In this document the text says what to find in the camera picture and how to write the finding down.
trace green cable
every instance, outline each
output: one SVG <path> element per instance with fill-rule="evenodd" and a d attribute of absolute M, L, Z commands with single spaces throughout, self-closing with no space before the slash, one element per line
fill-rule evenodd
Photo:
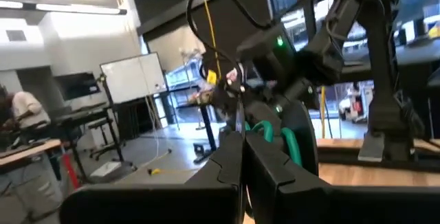
<path fill-rule="evenodd" d="M 274 129 L 272 128 L 272 125 L 268 121 L 263 120 L 258 124 L 255 124 L 254 128 L 252 128 L 252 131 L 257 133 L 261 129 L 264 130 L 264 139 L 268 142 L 272 142 L 274 140 Z"/>
<path fill-rule="evenodd" d="M 301 160 L 300 146 L 296 141 L 295 133 L 290 128 L 282 128 L 281 135 L 284 137 L 287 143 L 291 160 L 294 161 L 295 164 L 303 166 L 303 162 Z"/>

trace whiteboard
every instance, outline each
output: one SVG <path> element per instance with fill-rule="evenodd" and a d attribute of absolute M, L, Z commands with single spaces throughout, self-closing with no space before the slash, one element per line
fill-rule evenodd
<path fill-rule="evenodd" d="M 153 95 L 166 91 L 165 79 L 157 53 L 140 56 L 139 60 L 144 71 L 148 94 Z"/>
<path fill-rule="evenodd" d="M 113 103 L 119 104 L 149 94 L 139 57 L 101 65 Z"/>
<path fill-rule="evenodd" d="M 101 71 L 115 104 L 167 90 L 157 53 L 101 64 Z"/>

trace yellow tape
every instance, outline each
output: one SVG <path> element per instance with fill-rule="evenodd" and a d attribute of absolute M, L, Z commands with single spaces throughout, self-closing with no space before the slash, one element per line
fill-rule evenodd
<path fill-rule="evenodd" d="M 206 81 L 209 84 L 215 85 L 217 83 L 217 74 L 214 71 L 209 70 L 208 75 L 206 76 Z"/>

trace white t-shirt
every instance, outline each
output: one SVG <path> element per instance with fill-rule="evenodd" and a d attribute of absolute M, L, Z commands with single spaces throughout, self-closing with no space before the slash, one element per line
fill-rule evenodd
<path fill-rule="evenodd" d="M 50 123 L 49 115 L 41 106 L 41 103 L 31 93 L 25 91 L 15 93 L 12 99 L 12 111 L 15 118 L 23 115 L 26 111 L 35 113 L 30 117 L 22 119 L 20 121 L 20 128 L 29 127 L 41 121 Z"/>

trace stool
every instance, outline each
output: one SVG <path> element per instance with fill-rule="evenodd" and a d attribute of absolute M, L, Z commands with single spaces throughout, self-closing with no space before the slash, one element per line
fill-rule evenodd
<path fill-rule="evenodd" d="M 99 157 L 113 149 L 115 149 L 115 144 L 111 143 L 109 144 L 109 141 L 107 140 L 107 136 L 105 135 L 104 129 L 102 128 L 105 124 L 111 125 L 113 123 L 113 120 L 107 121 L 106 119 L 94 122 L 93 124 L 90 124 L 88 126 L 89 129 L 96 129 L 99 128 L 101 130 L 102 138 L 104 139 L 104 145 L 97 149 L 92 150 L 90 152 L 89 157 L 92 159 L 94 158 L 96 161 L 99 161 Z"/>

